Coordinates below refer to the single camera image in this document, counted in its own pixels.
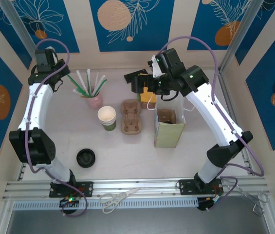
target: paper bag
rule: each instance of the paper bag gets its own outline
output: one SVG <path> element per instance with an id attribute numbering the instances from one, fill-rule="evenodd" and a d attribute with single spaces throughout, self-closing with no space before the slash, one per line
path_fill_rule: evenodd
<path id="1" fill-rule="evenodd" d="M 175 96 L 176 92 L 171 91 L 169 96 L 164 96 L 164 99 L 170 99 Z M 179 141 L 186 121 L 184 118 L 184 97 L 179 94 L 177 98 L 172 101 L 162 101 L 160 96 L 157 96 L 156 114 L 155 114 L 155 147 L 157 148 L 175 148 Z M 168 109 L 174 111 L 175 123 L 173 121 L 166 121 L 173 119 L 173 116 L 158 116 L 164 114 L 159 110 Z"/>

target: cable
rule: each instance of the cable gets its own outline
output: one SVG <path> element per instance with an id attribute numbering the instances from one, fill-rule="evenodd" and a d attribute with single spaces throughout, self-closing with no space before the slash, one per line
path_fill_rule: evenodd
<path id="1" fill-rule="evenodd" d="M 172 100 L 174 100 L 175 98 L 177 98 L 177 96 L 178 96 L 178 91 L 176 91 L 176 94 L 175 94 L 175 96 L 174 97 L 172 97 L 172 98 L 170 98 L 170 99 L 163 99 L 163 94 L 161 95 L 161 100 L 162 101 L 172 101 Z"/>
<path id="2" fill-rule="evenodd" d="M 195 109 L 195 107 L 193 107 L 191 110 L 188 110 L 188 109 L 184 108 L 184 111 L 192 112 L 194 109 Z"/>
<path id="3" fill-rule="evenodd" d="M 235 131 L 234 126 L 230 123 L 230 121 L 228 120 L 228 118 L 226 117 L 226 115 L 224 114 L 224 112 L 221 110 L 221 108 L 215 102 L 215 85 L 216 85 L 216 80 L 217 80 L 217 76 L 218 76 L 218 61 L 216 59 L 214 51 L 203 40 L 201 40 L 199 38 L 195 38 L 195 37 L 192 37 L 192 36 L 181 36 L 181 37 L 177 37 L 177 38 L 174 38 L 174 39 L 168 41 L 161 48 L 161 50 L 157 53 L 157 55 L 160 54 L 170 43 L 172 43 L 172 42 L 174 42 L 176 40 L 179 40 L 179 39 L 193 39 L 193 40 L 196 40 L 197 42 L 200 42 L 202 45 L 204 45 L 208 49 L 208 51 L 210 51 L 210 53 L 211 53 L 211 55 L 213 57 L 213 60 L 214 60 L 214 78 L 213 78 L 212 91 L 211 91 L 212 102 L 213 102 L 214 106 L 216 107 L 216 109 L 218 110 L 218 112 L 224 118 L 224 120 L 226 121 L 226 123 L 228 124 L 228 126 L 230 127 L 231 131 L 234 132 Z M 258 157 L 256 156 L 256 154 L 253 152 L 253 150 L 251 149 L 251 147 L 242 139 L 242 137 L 238 133 L 235 133 L 235 135 L 241 141 L 241 143 L 245 146 L 245 148 L 250 152 L 250 154 L 252 155 L 253 159 L 255 160 L 255 162 L 257 163 L 257 165 L 258 165 L 258 167 L 260 169 L 260 173 L 255 172 L 252 169 L 248 169 L 248 168 L 246 168 L 244 166 L 234 164 L 234 163 L 227 163 L 226 166 L 239 167 L 239 168 L 242 168 L 242 169 L 245 169 L 245 170 L 251 172 L 254 175 L 264 176 L 265 175 L 265 171 L 264 171 L 263 165 L 260 163 L 260 161 L 259 161 Z M 226 167 L 223 167 L 223 169 L 218 173 L 218 175 L 220 173 L 222 173 L 225 170 L 225 168 Z"/>
<path id="4" fill-rule="evenodd" d="M 149 103 L 150 103 L 150 101 L 151 101 L 151 99 L 152 99 L 152 96 L 154 96 L 154 95 L 155 95 L 155 94 L 152 94 L 151 97 L 149 98 L 149 101 L 147 102 L 147 109 L 150 110 L 150 111 L 156 110 L 156 108 L 154 108 L 154 109 L 149 109 Z"/>
<path id="5" fill-rule="evenodd" d="M 31 74 L 35 73 L 36 67 L 37 67 L 37 65 L 35 65 L 35 66 L 32 67 Z"/>
<path id="6" fill-rule="evenodd" d="M 33 106 L 34 106 L 34 102 L 35 102 L 35 99 L 36 99 L 36 97 L 37 97 L 37 94 L 38 94 L 40 88 L 42 87 L 42 85 L 43 85 L 49 78 L 51 78 L 51 77 L 54 76 L 55 74 L 57 74 L 57 73 L 59 73 L 60 71 L 62 71 L 62 70 L 67 66 L 67 64 L 68 64 L 68 62 L 69 62 L 69 60 L 70 60 L 70 53 L 69 53 L 69 50 L 68 50 L 67 46 L 66 46 L 64 43 L 62 43 L 61 41 L 56 40 L 56 39 L 44 39 L 44 40 L 41 40 L 41 41 L 39 41 L 38 44 L 36 45 L 36 48 L 35 48 L 35 49 L 37 49 L 42 43 L 44 43 L 44 42 L 46 42 L 46 41 L 55 41 L 55 42 L 61 44 L 61 45 L 65 48 L 65 50 L 67 51 L 67 59 L 66 59 L 64 65 L 63 65 L 62 67 L 60 67 L 58 70 L 54 71 L 53 73 L 49 74 L 46 78 L 44 78 L 44 80 L 43 80 L 43 81 L 39 84 L 39 86 L 37 87 L 37 89 L 36 89 L 36 91 L 35 91 L 35 93 L 34 93 L 32 99 L 31 99 L 30 106 L 29 106 L 29 110 L 28 110 L 28 116 L 27 116 L 27 122 L 26 122 L 26 129 L 25 129 L 25 152 L 26 152 L 27 161 L 28 161 L 28 165 L 29 165 L 29 167 L 30 167 L 30 170 L 31 170 L 34 174 L 35 174 L 35 173 L 38 173 L 40 170 L 44 169 L 44 170 L 45 170 L 45 173 L 46 173 L 52 180 L 55 180 L 55 181 L 57 181 L 57 182 L 59 182 L 59 183 L 65 185 L 65 186 L 67 186 L 67 187 L 69 187 L 69 188 L 71 188 L 71 189 L 74 189 L 76 192 L 78 192 L 78 193 L 84 198 L 85 203 L 86 203 L 86 206 L 85 206 L 85 209 L 84 209 L 81 213 L 75 214 L 75 215 L 65 214 L 65 213 L 64 213 L 64 207 L 65 207 L 65 206 L 63 206 L 63 207 L 62 207 L 62 210 L 61 210 L 61 211 L 63 212 L 63 215 L 65 215 L 65 216 L 67 216 L 67 217 L 79 217 L 79 216 L 83 215 L 83 214 L 85 213 L 85 211 L 87 210 L 87 208 L 88 208 L 88 201 L 87 201 L 85 195 L 84 195 L 80 190 L 78 190 L 77 188 L 75 188 L 74 186 L 72 186 L 72 185 L 70 185 L 70 184 L 68 184 L 68 183 L 66 183 L 66 182 L 64 182 L 64 181 L 62 181 L 62 180 L 60 180 L 60 179 L 55 178 L 53 175 L 51 175 L 50 172 L 47 171 L 47 169 L 41 167 L 41 168 L 35 170 L 35 169 L 33 168 L 32 161 L 31 161 L 31 158 L 30 158 L 30 153 L 29 153 L 28 135 L 29 135 L 30 116 L 31 116 L 31 112 L 32 112 L 32 110 L 33 110 Z"/>
<path id="7" fill-rule="evenodd" d="M 238 184 L 238 179 L 233 176 L 221 176 L 220 179 L 234 179 L 236 182 L 234 186 L 223 197 L 221 197 L 219 201 L 215 202 L 214 205 L 209 210 L 214 209 L 221 201 L 225 200 Z"/>

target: white table surface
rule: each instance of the white table surface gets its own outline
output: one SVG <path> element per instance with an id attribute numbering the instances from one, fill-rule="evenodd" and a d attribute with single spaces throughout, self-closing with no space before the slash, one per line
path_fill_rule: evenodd
<path id="1" fill-rule="evenodd" d="M 142 110 L 142 131 L 128 136 L 121 132 L 123 100 L 137 98 L 126 84 L 123 75 L 136 70 L 106 70 L 108 81 L 103 87 L 104 105 L 117 112 L 116 129 L 107 132 L 97 118 L 97 110 L 88 107 L 86 100 L 72 92 L 74 86 L 64 78 L 64 84 L 54 93 L 46 117 L 44 130 L 56 146 L 56 157 L 78 180 L 89 179 L 141 179 L 193 177 L 206 161 L 206 151 L 216 140 L 200 113 L 195 109 L 185 111 L 186 126 L 175 149 L 154 147 L 154 111 Z M 214 70 L 204 70 L 213 80 Z M 224 97 L 217 85 L 216 94 L 225 107 Z M 187 100 L 185 108 L 193 105 Z M 90 168 L 81 168 L 76 161 L 77 153 L 84 148 L 92 149 L 96 162 Z M 239 154 L 231 162 L 244 165 Z M 229 167 L 222 175 L 244 176 L 246 171 Z M 50 180 L 43 172 L 33 174 L 26 167 L 23 180 Z"/>

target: paper cup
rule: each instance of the paper cup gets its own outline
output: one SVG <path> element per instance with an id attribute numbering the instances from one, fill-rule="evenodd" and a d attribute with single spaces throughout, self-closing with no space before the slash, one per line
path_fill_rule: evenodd
<path id="1" fill-rule="evenodd" d="M 104 106 L 97 113 L 100 123 L 107 131 L 112 131 L 116 127 L 116 111 L 111 106 Z"/>

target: pink cup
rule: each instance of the pink cup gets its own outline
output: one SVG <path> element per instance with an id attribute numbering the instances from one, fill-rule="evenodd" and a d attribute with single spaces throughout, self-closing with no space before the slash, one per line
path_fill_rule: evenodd
<path id="1" fill-rule="evenodd" d="M 101 94 L 99 93 L 96 97 L 83 97 L 87 100 L 88 105 L 91 109 L 97 110 L 103 107 L 104 102 Z"/>

